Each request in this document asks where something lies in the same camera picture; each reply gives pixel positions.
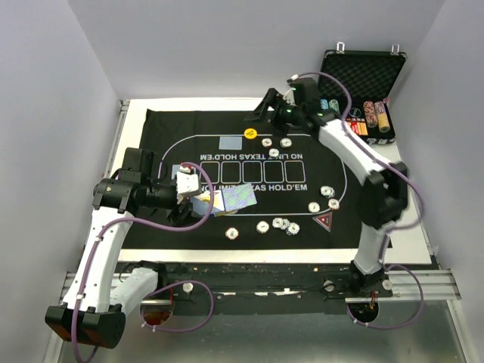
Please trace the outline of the blue back card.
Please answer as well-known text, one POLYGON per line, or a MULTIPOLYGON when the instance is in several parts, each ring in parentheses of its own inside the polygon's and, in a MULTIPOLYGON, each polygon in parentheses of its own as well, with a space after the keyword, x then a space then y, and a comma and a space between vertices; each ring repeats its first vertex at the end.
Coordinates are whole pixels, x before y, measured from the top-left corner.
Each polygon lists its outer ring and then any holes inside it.
POLYGON ((257 204, 256 195, 250 183, 223 189, 222 199, 225 211, 228 212, 257 204))
POLYGON ((243 139, 240 136, 221 136, 219 150, 241 150, 243 139))
POLYGON ((180 170, 180 167, 181 167, 180 164, 172 165, 172 172, 171 172, 171 179, 172 180, 175 180, 176 175, 177 175, 178 171, 180 170))

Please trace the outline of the blue white chip stack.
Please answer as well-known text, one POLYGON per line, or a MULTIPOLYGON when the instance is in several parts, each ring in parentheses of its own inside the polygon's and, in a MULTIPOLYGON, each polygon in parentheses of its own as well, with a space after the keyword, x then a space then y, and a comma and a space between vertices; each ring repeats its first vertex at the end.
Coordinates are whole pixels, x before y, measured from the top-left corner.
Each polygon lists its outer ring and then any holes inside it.
POLYGON ((299 232, 300 226, 295 222, 291 222, 286 228, 286 233, 288 235, 297 235, 299 232))

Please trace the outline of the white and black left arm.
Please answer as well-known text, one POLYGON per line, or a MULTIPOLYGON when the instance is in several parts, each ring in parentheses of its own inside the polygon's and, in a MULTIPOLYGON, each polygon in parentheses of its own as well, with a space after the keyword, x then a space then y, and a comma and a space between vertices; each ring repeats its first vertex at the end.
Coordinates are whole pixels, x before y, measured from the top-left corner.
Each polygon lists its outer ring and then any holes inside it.
POLYGON ((74 349, 81 344, 115 348, 128 315, 141 300, 158 299, 169 288, 166 266, 148 261, 136 263, 126 280, 112 286, 122 246, 134 224, 188 232, 208 219, 202 216, 193 225, 181 226, 136 217, 140 208, 166 209, 172 219, 187 215, 188 198, 200 194, 200 178, 206 175, 197 164, 184 162, 170 185, 158 185, 151 177, 153 158, 151 152, 129 148, 117 174, 95 185, 90 231, 77 272, 61 302, 45 313, 45 323, 74 349))

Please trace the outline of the blue playing card deck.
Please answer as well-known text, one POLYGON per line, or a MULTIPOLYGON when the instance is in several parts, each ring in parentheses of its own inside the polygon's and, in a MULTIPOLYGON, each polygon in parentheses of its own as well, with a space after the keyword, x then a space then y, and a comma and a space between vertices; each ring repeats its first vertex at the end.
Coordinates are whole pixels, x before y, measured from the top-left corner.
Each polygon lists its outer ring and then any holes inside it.
MULTIPOLYGON (((193 211, 199 216, 204 216, 206 211, 209 209, 209 204, 211 203, 210 192, 205 191, 197 196, 192 196, 190 197, 189 201, 192 203, 193 211)), ((228 211, 225 208, 223 193, 220 190, 215 190, 211 215, 222 216, 227 213, 228 211)))

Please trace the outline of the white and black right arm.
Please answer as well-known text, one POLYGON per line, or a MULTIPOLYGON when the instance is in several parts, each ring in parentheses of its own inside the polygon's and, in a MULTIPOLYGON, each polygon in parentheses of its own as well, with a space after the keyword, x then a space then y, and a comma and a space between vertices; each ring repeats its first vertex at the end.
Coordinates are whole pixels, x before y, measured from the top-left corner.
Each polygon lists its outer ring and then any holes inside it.
POLYGON ((408 206, 407 166, 391 163, 372 150, 349 128, 346 114, 322 109, 318 85, 309 74, 295 75, 287 83, 293 89, 293 102, 270 88, 246 120, 271 123, 281 135, 299 127, 336 154, 358 179, 361 234, 347 284, 353 294, 365 296, 384 279, 389 234, 408 206))

